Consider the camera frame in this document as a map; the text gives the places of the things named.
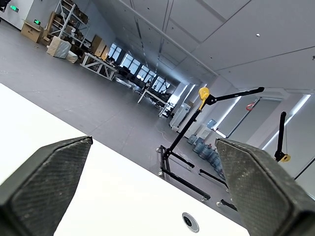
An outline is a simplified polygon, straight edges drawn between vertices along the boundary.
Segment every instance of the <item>gray floor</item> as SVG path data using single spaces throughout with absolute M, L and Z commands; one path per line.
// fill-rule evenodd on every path
M 77 64 L 49 56 L 44 46 L 21 36 L 4 21 L 0 24 L 0 51 L 0 83 L 152 173 L 158 173 L 156 148 L 161 144 L 168 147 L 177 134 L 169 128 L 169 121 L 158 117 L 158 110 L 149 99 L 137 104 L 139 94 Z M 182 140 L 176 151 L 197 167 L 188 170 L 182 163 L 171 160 L 172 171 L 209 193 L 211 199 L 206 205 L 241 224 L 237 212 L 216 206 L 222 198 L 229 202 L 230 196 L 222 184 L 198 175 L 198 167 L 216 173 L 208 162 L 192 152 L 186 141 Z M 200 195 L 180 183 L 169 181 L 201 200 Z

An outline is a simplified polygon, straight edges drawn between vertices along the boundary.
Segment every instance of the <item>black metal frame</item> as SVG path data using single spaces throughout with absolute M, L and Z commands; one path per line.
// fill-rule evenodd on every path
M 171 172 L 168 158 L 172 155 L 172 156 L 176 157 L 177 159 L 181 160 L 182 162 L 186 163 L 191 168 L 194 168 L 195 167 L 194 164 L 186 161 L 184 158 L 182 158 L 178 154 L 174 153 L 174 148 L 177 146 L 177 144 L 183 138 L 184 134 L 187 132 L 189 127 L 192 125 L 192 123 L 196 122 L 196 119 L 197 119 L 198 115 L 202 112 L 202 109 L 204 108 L 204 106 L 205 105 L 213 105 L 218 101 L 223 101 L 223 100 L 227 100 L 227 99 L 231 99 L 231 98 L 235 98 L 235 97 L 239 97 L 239 96 L 246 96 L 246 95 L 251 95 L 251 94 L 255 94 L 255 93 L 260 93 L 260 92 L 263 92 L 264 89 L 265 89 L 264 87 L 259 87 L 259 88 L 254 89 L 254 90 L 233 93 L 233 94 L 229 94 L 229 95 L 225 95 L 225 96 L 221 96 L 221 97 L 214 97 L 212 95 L 209 95 L 208 98 L 203 103 L 203 105 L 189 119 L 187 124 L 184 126 L 183 130 L 179 133 L 179 135 L 177 136 L 175 141 L 172 143 L 171 147 L 165 148 L 162 145 L 159 147 L 161 175 L 163 175 L 163 173 L 169 175 L 171 178 L 177 180 L 181 184 L 185 185 L 186 187 L 188 187 L 188 188 L 192 189 L 193 191 L 195 191 L 196 193 L 200 194 L 203 197 L 202 200 L 209 200 L 210 199 L 209 194 L 205 193 L 201 189 L 195 187 L 191 183 L 187 182 L 186 180 L 180 178 L 179 176 L 177 176 L 176 174 Z
M 231 204 L 231 203 L 227 203 L 224 199 L 221 199 L 220 203 L 224 206 L 227 206 L 235 211 L 237 211 L 237 208 L 235 207 L 235 205 Z
M 275 153 L 276 161 L 279 162 L 284 158 L 285 154 L 282 152 L 282 146 L 284 141 L 284 123 L 286 112 L 282 112 L 280 116 L 279 135 L 278 135 L 278 147 Z
M 205 175 L 207 175 L 208 177 L 215 179 L 216 181 L 218 181 L 218 182 L 224 184 L 224 185 L 226 186 L 227 190 L 228 190 L 228 186 L 227 186 L 226 182 L 224 182 L 223 180 L 221 180 L 221 179 L 219 179 L 219 178 L 213 176 L 212 174 L 210 174 L 210 173 L 204 171 L 203 169 L 200 169 L 200 170 L 199 170 L 199 174 L 200 174 L 200 175 L 201 175 L 201 174 L 205 174 Z

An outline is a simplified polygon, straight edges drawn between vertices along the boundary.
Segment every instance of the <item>ceiling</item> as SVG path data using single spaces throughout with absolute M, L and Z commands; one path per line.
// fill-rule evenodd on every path
M 117 41 L 169 80 L 315 89 L 313 0 L 94 2 Z

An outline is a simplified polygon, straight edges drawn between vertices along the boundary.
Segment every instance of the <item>workbench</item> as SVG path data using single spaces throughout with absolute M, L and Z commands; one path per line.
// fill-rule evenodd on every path
M 115 74 L 115 72 L 117 72 L 116 68 L 110 66 L 105 61 L 98 59 L 97 57 L 93 56 L 90 53 L 84 53 L 84 55 L 85 55 L 85 57 L 83 59 L 83 62 L 80 64 L 82 67 L 84 67 L 84 68 L 86 68 L 86 69 L 88 69 L 88 70 L 108 79 L 108 80 L 113 80 L 114 74 Z M 88 63 L 89 58 L 96 60 L 96 61 L 94 61 L 92 63 Z M 100 73 L 103 68 L 105 70 L 105 75 Z
M 168 108 L 169 104 L 167 102 L 164 102 L 162 99 L 160 99 L 158 96 L 154 95 L 153 93 L 151 93 L 150 91 L 148 91 L 147 89 L 144 90 L 143 94 L 141 95 L 138 103 L 141 102 L 142 98 L 144 97 L 145 94 L 149 94 L 151 97 L 154 97 L 155 99 L 157 99 L 158 101 L 160 101 L 161 103 L 164 104 L 164 107 L 161 109 L 161 111 L 159 112 L 158 116 L 162 117 L 163 113 L 166 111 L 166 109 Z
M 0 184 L 40 147 L 85 135 L 2 84 L 0 107 Z M 77 191 L 54 236 L 193 236 L 182 218 L 184 212 L 197 221 L 199 236 L 249 235 L 94 140 Z

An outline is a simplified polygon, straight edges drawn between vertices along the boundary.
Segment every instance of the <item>white table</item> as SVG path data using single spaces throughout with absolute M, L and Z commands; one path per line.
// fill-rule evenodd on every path
M 89 58 L 92 58 L 94 60 L 96 60 L 95 62 L 89 63 L 87 64 L 87 61 Z M 85 53 L 85 57 L 83 59 L 83 62 L 80 64 L 82 67 L 108 79 L 108 80 L 113 80 L 113 76 L 114 73 L 117 72 L 117 69 L 115 69 L 114 67 L 110 66 L 109 64 L 107 64 L 106 62 L 98 59 L 97 57 L 93 56 L 90 53 Z M 98 65 L 97 70 L 93 70 L 91 68 L 93 68 L 94 66 Z M 104 67 L 105 70 L 105 75 L 100 74 L 101 69 Z
M 0 184 L 41 146 L 84 135 L 1 84 L 0 108 Z M 183 212 L 198 222 L 197 235 L 248 236 L 243 227 L 94 141 L 55 236 L 193 236 Z
M 147 89 L 144 90 L 143 94 L 141 95 L 138 103 L 141 102 L 142 98 L 144 97 L 144 95 L 148 93 L 150 96 L 156 98 L 158 101 L 160 101 L 161 103 L 164 104 L 164 107 L 162 108 L 162 110 L 160 111 L 160 113 L 158 114 L 159 117 L 162 117 L 163 113 L 166 111 L 166 109 L 168 108 L 168 103 L 167 102 L 164 102 L 162 99 L 160 99 L 159 97 L 155 96 L 153 93 L 151 93 L 150 91 L 148 91 Z

